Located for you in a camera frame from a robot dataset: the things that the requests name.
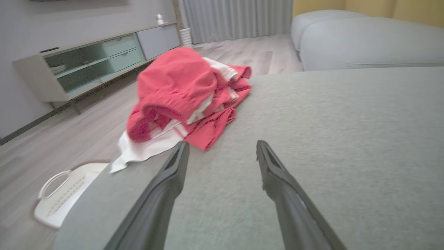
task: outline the gray upholstered surface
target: gray upholstered surface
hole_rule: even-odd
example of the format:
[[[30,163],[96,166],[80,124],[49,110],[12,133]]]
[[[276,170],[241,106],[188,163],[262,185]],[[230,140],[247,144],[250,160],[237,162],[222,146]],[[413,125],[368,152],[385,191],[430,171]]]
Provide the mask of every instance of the gray upholstered surface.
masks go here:
[[[301,39],[305,71],[444,66],[444,29],[383,17],[310,25]]]
[[[212,149],[190,151],[165,249],[283,249],[255,156],[266,140],[348,249],[444,245],[444,68],[259,76]],[[55,249],[100,249],[168,152],[102,173]]]
[[[346,10],[326,9],[299,14],[293,18],[291,24],[291,38],[296,50],[301,49],[301,40],[304,31],[312,24],[335,19],[368,17],[366,14]]]

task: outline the yellow wall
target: yellow wall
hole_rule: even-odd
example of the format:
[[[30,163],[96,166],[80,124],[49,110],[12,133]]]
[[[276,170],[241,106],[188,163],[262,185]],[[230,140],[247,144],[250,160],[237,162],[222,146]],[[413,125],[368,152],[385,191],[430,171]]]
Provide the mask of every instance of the yellow wall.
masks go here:
[[[396,0],[347,0],[345,10],[369,16],[392,17]]]
[[[293,16],[323,9],[344,9],[444,28],[444,0],[294,0]]]
[[[393,18],[444,28],[444,0],[398,0]]]
[[[294,0],[293,16],[323,9],[344,9],[345,0]]]

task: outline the curtain fold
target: curtain fold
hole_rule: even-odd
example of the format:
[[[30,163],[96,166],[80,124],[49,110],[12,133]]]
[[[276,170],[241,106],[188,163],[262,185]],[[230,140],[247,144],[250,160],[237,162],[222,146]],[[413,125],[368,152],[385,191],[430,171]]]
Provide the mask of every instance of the curtain fold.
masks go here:
[[[293,0],[184,0],[194,44],[290,32]]]

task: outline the green drawer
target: green drawer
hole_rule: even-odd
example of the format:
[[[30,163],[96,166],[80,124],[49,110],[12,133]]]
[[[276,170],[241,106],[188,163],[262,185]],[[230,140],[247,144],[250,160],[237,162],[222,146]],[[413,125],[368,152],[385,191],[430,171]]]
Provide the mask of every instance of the green drawer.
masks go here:
[[[133,35],[129,35],[105,41],[102,43],[102,46],[107,56],[113,56],[129,49],[136,48],[136,41],[134,41]]]
[[[142,57],[139,50],[135,49],[125,54],[113,57],[109,61],[111,63],[111,67],[114,69],[114,72],[117,72],[124,68],[128,68],[129,66],[134,65],[138,62],[141,62]]]

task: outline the cabinet door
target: cabinet door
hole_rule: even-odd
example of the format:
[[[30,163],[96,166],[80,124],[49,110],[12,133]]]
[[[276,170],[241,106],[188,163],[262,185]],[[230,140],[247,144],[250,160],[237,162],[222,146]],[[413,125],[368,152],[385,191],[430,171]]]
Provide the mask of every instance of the cabinet door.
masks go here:
[[[180,45],[175,24],[139,31],[137,37],[147,60]]]

